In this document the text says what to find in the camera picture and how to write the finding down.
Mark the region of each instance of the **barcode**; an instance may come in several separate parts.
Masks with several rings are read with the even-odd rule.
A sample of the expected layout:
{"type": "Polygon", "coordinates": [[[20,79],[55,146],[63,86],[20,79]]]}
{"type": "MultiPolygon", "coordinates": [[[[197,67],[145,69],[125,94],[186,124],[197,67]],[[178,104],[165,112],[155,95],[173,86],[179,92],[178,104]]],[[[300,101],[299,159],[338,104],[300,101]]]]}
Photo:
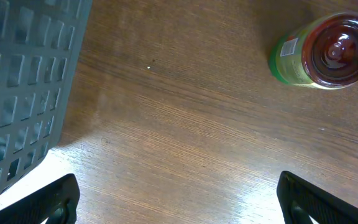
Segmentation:
{"type": "Polygon", "coordinates": [[[281,48],[280,57],[293,54],[297,42],[298,38],[284,42],[283,48],[281,48]]]}

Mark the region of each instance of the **brown wooden floor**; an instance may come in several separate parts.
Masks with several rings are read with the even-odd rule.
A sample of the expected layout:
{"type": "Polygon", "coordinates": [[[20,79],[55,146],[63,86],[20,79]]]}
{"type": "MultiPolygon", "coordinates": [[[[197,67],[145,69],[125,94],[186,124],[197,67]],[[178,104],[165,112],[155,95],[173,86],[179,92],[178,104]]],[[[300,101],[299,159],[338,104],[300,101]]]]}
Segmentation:
{"type": "Polygon", "coordinates": [[[290,87],[267,66],[285,32],[345,9],[358,1],[94,0],[37,170],[76,174],[78,223],[283,223],[283,170],[358,207],[358,83],[290,87]]]}

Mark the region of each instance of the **laundry basket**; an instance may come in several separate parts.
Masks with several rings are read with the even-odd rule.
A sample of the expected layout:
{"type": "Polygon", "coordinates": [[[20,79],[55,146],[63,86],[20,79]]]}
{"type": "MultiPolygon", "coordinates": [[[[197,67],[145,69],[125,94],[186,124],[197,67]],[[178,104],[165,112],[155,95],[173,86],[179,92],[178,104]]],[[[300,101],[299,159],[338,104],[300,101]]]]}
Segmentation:
{"type": "Polygon", "coordinates": [[[0,0],[0,194],[63,126],[91,0],[0,0]]]}

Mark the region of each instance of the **wooden surface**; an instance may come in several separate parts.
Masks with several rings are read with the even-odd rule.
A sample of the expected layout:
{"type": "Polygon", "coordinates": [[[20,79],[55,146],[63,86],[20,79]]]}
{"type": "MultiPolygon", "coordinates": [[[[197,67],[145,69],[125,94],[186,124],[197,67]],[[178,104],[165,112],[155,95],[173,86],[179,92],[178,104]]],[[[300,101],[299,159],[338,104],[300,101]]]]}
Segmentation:
{"type": "Polygon", "coordinates": [[[358,83],[290,87],[267,66],[285,32],[345,9],[94,0],[60,145],[33,173],[76,174],[78,223],[283,223],[283,170],[358,207],[358,83]]]}

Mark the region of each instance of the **black object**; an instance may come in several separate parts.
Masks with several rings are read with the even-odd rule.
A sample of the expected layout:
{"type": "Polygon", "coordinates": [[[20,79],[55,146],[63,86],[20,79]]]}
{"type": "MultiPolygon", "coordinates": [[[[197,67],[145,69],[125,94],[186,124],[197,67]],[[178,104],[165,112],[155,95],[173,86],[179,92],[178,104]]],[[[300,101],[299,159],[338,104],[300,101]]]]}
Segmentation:
{"type": "Polygon", "coordinates": [[[289,171],[278,181],[277,196],[286,224],[358,223],[358,208],[289,171]]]}
{"type": "Polygon", "coordinates": [[[76,222],[80,190],[74,174],[52,182],[0,211],[0,223],[69,224],[76,222]]]}

